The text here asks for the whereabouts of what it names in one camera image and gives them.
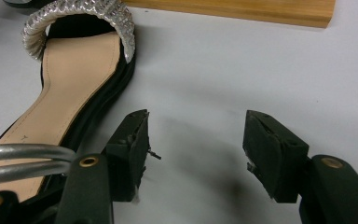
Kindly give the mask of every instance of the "wooden board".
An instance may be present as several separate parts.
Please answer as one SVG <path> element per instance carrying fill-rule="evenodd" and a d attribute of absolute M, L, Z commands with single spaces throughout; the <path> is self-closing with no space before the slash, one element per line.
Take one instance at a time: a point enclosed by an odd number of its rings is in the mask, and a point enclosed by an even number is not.
<path fill-rule="evenodd" d="M 336 0 L 124 0 L 129 7 L 327 27 Z"/>

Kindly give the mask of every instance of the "sandal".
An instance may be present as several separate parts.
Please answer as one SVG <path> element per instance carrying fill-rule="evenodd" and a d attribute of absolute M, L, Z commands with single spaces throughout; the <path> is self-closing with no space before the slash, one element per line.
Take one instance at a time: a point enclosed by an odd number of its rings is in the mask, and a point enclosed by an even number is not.
<path fill-rule="evenodd" d="M 131 79 L 133 30 L 131 14 L 120 0 L 58 0 L 32 14 L 22 31 L 23 44 L 42 62 L 43 88 L 2 134 L 0 145 L 48 144 L 76 151 L 93 116 L 117 99 Z M 0 161 L 0 166 L 31 161 L 41 160 Z M 54 179 L 0 183 L 0 190 L 15 191 L 24 201 Z"/>

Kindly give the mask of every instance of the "sandal insole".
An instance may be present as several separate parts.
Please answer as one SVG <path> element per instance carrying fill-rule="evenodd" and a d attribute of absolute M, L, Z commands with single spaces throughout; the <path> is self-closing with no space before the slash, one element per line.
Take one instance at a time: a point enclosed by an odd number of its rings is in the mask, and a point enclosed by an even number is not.
<path fill-rule="evenodd" d="M 0 144 L 59 145 L 77 113 L 109 79 L 120 58 L 115 32 L 80 38 L 52 38 L 43 58 L 44 87 L 34 104 L 0 138 Z M 0 161 L 0 166 L 41 160 Z M 43 177 L 0 184 L 24 201 L 36 195 Z"/>

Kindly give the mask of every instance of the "silver embellished strap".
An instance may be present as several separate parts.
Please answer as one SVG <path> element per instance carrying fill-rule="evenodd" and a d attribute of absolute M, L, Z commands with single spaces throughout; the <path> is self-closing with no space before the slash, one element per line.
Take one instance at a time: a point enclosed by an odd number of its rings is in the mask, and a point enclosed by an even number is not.
<path fill-rule="evenodd" d="M 135 52 L 134 24 L 127 7 L 120 0 L 57 0 L 33 13 L 22 30 L 22 42 L 29 55 L 38 61 L 43 56 L 46 28 L 58 18 L 75 14 L 89 14 L 115 27 L 124 46 L 127 63 Z"/>

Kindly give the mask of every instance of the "white table surface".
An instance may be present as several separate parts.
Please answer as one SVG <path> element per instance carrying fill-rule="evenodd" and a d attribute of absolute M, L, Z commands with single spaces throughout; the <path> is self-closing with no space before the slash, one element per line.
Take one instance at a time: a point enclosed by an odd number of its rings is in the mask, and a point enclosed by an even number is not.
<path fill-rule="evenodd" d="M 268 113 L 358 172 L 358 1 L 337 0 L 327 29 L 131 8 L 137 65 L 83 148 L 101 149 L 128 113 L 150 111 L 141 201 L 115 203 L 118 224 L 300 223 L 246 171 L 245 112 Z M 41 90 L 22 48 L 28 10 L 0 1 L 0 134 Z"/>

